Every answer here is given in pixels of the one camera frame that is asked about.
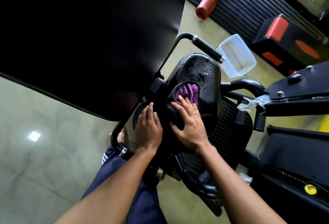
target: ribbed floor mat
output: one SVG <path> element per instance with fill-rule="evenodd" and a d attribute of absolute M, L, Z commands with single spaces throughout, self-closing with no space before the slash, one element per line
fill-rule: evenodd
<path fill-rule="evenodd" d="M 202 0 L 188 1 L 197 6 Z M 325 38 L 322 32 L 284 0 L 219 0 L 210 18 L 231 34 L 238 33 L 249 45 L 263 21 L 281 13 L 305 28 L 315 38 Z"/>

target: yellow knob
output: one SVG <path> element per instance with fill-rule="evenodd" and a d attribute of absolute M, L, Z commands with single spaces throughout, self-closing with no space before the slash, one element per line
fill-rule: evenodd
<path fill-rule="evenodd" d="M 314 187 L 313 185 L 311 184 L 307 184 L 305 187 L 304 187 L 306 193 L 310 194 L 310 195 L 315 195 L 317 193 L 317 190 L 316 190 L 316 187 Z"/>

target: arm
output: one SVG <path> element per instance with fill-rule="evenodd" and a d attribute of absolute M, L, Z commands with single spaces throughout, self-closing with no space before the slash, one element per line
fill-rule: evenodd
<path fill-rule="evenodd" d="M 235 173 L 218 154 L 216 148 L 209 143 L 196 105 L 182 97 L 179 97 L 179 100 L 182 106 L 174 102 L 172 106 L 179 111 L 185 126 L 183 130 L 179 130 L 171 123 L 171 128 L 178 139 L 194 150 L 206 164 L 230 221 L 236 224 L 286 223 Z"/>
<path fill-rule="evenodd" d="M 153 103 L 138 117 L 136 153 L 95 191 L 69 209 L 56 224 L 113 223 L 124 221 L 145 169 L 162 139 L 162 128 Z"/>

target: tiled floor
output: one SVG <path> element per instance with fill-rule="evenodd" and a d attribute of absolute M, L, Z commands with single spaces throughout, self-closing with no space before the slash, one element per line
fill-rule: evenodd
<path fill-rule="evenodd" d="M 211 19 L 202 21 L 186 2 L 180 32 L 197 34 L 212 47 L 230 36 Z M 200 52 L 183 40 L 162 73 L 167 77 L 183 56 Z M 257 65 L 244 77 L 265 87 L 282 78 L 256 56 Z M 223 81 L 229 81 L 222 74 Z M 267 124 L 316 130 L 322 116 L 268 118 Z M 101 166 L 109 122 L 0 78 L 0 224 L 53 223 L 76 203 Z M 27 137 L 36 131 L 41 137 Z M 253 133 L 248 149 L 259 153 L 264 133 Z M 215 217 L 182 182 L 170 177 L 158 185 L 168 223 L 229 223 Z"/>

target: forearm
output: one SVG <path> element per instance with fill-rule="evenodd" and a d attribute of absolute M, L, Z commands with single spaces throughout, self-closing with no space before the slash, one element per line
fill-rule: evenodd
<path fill-rule="evenodd" d="M 154 155 L 153 150 L 138 148 L 133 157 L 93 193 L 68 210 L 56 224 L 122 223 Z"/>
<path fill-rule="evenodd" d="M 232 223 L 285 223 L 207 142 L 198 150 Z"/>

